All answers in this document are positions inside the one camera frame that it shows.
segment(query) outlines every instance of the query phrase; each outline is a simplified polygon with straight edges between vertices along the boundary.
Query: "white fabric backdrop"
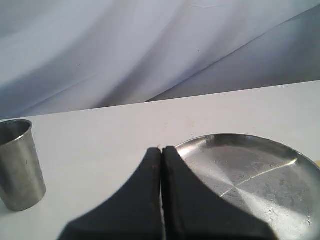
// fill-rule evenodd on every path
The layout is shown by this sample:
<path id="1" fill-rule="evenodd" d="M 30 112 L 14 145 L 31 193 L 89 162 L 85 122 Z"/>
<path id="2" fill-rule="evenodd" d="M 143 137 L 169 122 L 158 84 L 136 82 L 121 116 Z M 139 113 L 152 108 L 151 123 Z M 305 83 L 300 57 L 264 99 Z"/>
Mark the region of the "white fabric backdrop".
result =
<path id="1" fill-rule="evenodd" d="M 42 0 L 5 1 L 1 11 L 19 14 L 0 24 L 0 118 L 147 101 L 320 4 L 60 0 L 23 15 Z"/>

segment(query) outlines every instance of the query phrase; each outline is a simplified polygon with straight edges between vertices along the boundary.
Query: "metal plate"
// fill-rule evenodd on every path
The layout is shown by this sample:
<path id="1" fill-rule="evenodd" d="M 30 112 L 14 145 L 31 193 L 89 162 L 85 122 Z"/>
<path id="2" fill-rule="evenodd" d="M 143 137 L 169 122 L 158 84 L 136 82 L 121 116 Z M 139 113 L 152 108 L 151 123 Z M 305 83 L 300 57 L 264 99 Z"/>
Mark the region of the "metal plate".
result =
<path id="1" fill-rule="evenodd" d="M 320 239 L 320 169 L 280 143 L 215 134 L 176 147 L 220 197 L 267 222 L 280 240 Z"/>

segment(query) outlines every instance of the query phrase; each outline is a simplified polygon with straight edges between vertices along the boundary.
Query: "stainless steel cup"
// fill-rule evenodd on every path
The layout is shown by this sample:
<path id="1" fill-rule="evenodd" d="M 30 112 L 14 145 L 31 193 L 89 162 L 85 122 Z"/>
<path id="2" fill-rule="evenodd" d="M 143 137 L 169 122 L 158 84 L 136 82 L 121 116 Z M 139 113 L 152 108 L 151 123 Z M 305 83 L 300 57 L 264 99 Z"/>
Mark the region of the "stainless steel cup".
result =
<path id="1" fill-rule="evenodd" d="M 37 204 L 46 186 L 28 120 L 0 122 L 0 197 L 12 211 Z"/>

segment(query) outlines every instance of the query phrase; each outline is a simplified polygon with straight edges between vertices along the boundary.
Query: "black object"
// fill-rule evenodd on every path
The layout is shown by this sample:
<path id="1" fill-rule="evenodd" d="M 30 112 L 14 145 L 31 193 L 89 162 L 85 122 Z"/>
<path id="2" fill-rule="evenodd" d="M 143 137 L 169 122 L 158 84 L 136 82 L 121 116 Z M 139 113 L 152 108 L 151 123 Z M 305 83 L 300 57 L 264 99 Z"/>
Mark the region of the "black object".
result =
<path id="1" fill-rule="evenodd" d="M 149 148 L 127 183 L 70 222 L 60 240 L 276 240 L 269 226 L 205 186 L 177 150 Z"/>

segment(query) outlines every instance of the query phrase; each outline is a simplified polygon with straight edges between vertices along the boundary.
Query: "white tabletop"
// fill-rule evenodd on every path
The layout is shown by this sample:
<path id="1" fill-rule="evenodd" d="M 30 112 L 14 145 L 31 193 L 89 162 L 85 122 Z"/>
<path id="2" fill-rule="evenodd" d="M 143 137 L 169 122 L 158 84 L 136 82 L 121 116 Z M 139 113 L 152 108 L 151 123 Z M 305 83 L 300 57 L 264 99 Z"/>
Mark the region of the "white tabletop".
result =
<path id="1" fill-rule="evenodd" d="M 131 176 L 149 147 L 217 133 L 288 145 L 320 160 L 320 81 L 28 117 L 47 187 L 22 212 L 0 202 L 1 240 L 55 240 Z"/>

